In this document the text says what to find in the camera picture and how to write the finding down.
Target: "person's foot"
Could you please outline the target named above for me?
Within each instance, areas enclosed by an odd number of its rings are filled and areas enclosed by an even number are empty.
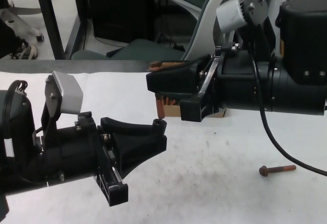
[[[37,48],[35,45],[28,44],[26,41],[11,54],[11,59],[28,59],[37,58]]]

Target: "black cylinder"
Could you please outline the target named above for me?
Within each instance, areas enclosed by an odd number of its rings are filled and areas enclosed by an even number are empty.
[[[259,110],[251,60],[242,57],[225,59],[217,73],[219,107]],[[300,85],[283,66],[281,58],[258,63],[265,111],[324,115],[327,86]]]
[[[324,115],[327,86],[297,84],[281,59],[276,62],[272,79],[273,112]]]
[[[285,69],[299,84],[327,83],[327,0],[287,0],[279,11]]]

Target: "bolt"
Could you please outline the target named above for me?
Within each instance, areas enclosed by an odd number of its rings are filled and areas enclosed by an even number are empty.
[[[249,5],[248,9],[249,9],[250,11],[254,10],[254,9],[255,9],[255,5],[254,5],[254,3],[251,3],[251,4]]]
[[[109,134],[103,134],[102,136],[103,136],[103,141],[104,142],[108,142],[110,140],[110,138],[111,138],[111,136]]]
[[[61,182],[64,182],[64,181],[65,181],[65,175],[63,174],[63,172],[60,172],[60,173],[59,173],[59,180],[60,180]]]
[[[203,75],[204,75],[204,71],[202,70],[202,71],[200,71],[199,72],[199,78],[202,80],[202,78],[203,78]]]
[[[230,48],[230,50],[231,50],[232,52],[237,52],[238,48],[237,48],[236,46],[232,46],[232,47]]]
[[[280,167],[273,167],[273,168],[267,168],[264,165],[259,169],[259,173],[263,177],[266,177],[269,173],[284,172],[284,171],[291,171],[291,170],[296,170],[296,165],[287,165],[287,166],[280,166]]]

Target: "white table surface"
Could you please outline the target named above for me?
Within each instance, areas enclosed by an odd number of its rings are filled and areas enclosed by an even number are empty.
[[[151,124],[154,95],[145,73],[75,74],[82,111],[97,123],[111,117]],[[35,126],[40,126],[48,74],[0,72],[0,89],[28,81]],[[294,157],[327,169],[324,117],[269,113],[271,129]],[[65,115],[58,127],[74,124]],[[166,118],[167,151],[132,171],[129,202],[110,208],[93,178],[7,197],[3,223],[326,223],[327,178],[296,171],[259,175],[262,165],[290,164],[271,144],[259,112],[228,110],[202,123]]]

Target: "black plastic jaw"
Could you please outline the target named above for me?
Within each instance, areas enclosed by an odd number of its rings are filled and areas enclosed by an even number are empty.
[[[101,119],[101,127],[110,137],[107,148],[112,150],[113,161],[122,179],[138,165],[166,150],[166,126],[161,119],[155,119],[151,126]]]

